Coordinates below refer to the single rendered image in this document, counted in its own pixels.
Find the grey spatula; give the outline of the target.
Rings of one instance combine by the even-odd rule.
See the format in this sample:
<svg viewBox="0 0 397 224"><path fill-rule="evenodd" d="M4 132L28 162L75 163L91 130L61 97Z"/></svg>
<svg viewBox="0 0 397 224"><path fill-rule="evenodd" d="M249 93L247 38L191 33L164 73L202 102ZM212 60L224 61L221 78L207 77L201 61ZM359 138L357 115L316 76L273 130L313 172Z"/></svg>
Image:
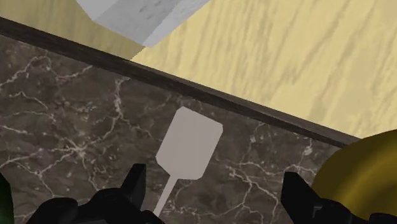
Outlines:
<svg viewBox="0 0 397 224"><path fill-rule="evenodd" d="M177 180L201 178L223 133L223 125L186 107L179 108L156 155L169 175L154 208L160 215Z"/></svg>

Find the dark green object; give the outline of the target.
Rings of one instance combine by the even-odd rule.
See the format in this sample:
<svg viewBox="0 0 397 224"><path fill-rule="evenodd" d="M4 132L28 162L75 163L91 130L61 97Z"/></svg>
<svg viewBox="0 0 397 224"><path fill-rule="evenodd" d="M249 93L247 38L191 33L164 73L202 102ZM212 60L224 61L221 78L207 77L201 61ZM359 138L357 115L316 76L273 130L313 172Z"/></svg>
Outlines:
<svg viewBox="0 0 397 224"><path fill-rule="evenodd" d="M14 224L13 199L9 182L0 173L0 224Z"/></svg>

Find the yellow bowl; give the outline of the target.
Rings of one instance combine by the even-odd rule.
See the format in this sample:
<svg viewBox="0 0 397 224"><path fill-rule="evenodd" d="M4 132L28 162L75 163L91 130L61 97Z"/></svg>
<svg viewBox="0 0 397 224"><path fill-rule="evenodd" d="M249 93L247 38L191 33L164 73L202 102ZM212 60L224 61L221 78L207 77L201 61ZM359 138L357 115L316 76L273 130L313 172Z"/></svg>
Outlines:
<svg viewBox="0 0 397 224"><path fill-rule="evenodd" d="M397 216L397 129L336 151L318 170L312 188L366 220L372 213Z"/></svg>

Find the grey robot stand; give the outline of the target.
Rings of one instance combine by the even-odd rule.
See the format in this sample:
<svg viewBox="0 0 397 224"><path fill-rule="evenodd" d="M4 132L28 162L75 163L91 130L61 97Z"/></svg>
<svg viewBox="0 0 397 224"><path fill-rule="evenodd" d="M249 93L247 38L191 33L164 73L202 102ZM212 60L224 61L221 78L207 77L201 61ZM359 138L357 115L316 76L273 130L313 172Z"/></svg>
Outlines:
<svg viewBox="0 0 397 224"><path fill-rule="evenodd" d="M76 0L90 19L140 45L155 46L210 0Z"/></svg>

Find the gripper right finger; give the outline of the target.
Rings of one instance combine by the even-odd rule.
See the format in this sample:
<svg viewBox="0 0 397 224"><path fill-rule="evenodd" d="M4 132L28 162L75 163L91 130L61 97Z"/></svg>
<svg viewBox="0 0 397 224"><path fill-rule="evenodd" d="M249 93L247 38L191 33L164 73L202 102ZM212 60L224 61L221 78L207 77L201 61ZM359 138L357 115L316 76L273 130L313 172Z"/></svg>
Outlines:
<svg viewBox="0 0 397 224"><path fill-rule="evenodd" d="M372 213L368 220L350 212L341 203L321 198L296 172L285 172L281 204L293 224L397 224L397 216Z"/></svg>

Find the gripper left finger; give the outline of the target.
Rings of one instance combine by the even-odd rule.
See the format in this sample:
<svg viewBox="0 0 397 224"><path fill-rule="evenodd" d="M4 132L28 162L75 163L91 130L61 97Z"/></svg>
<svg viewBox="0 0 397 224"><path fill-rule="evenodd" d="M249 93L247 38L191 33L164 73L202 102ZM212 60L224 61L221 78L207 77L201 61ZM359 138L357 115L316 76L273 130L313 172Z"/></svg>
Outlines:
<svg viewBox="0 0 397 224"><path fill-rule="evenodd" d="M96 192L83 205L62 197L42 203L27 224L164 224L141 206L146 193L146 166L134 164L122 185Z"/></svg>

